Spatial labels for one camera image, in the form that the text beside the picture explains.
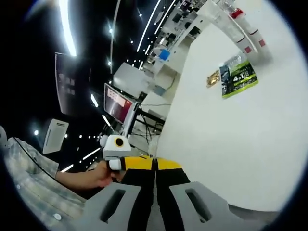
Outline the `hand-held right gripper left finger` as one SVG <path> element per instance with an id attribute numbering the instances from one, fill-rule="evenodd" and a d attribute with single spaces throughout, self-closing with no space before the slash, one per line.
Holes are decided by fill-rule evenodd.
<path id="1" fill-rule="evenodd" d="M 126 171 L 90 198 L 82 215 L 84 231 L 144 231 L 154 200 L 153 159 L 124 157 Z"/>

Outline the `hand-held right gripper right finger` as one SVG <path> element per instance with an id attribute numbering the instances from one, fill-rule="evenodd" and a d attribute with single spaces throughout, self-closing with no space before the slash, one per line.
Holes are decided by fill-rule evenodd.
<path id="1" fill-rule="evenodd" d="M 199 182 L 190 182 L 180 164 L 155 161 L 157 202 L 167 231 L 230 231 L 227 202 Z"/>

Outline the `person's left hand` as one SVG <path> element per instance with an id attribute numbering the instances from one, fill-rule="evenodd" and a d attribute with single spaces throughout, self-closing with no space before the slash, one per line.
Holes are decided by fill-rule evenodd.
<path id="1" fill-rule="evenodd" d="M 123 171 L 111 170 L 106 161 L 100 161 L 92 172 L 94 188 L 104 188 L 112 182 L 121 182 L 125 174 Z"/>

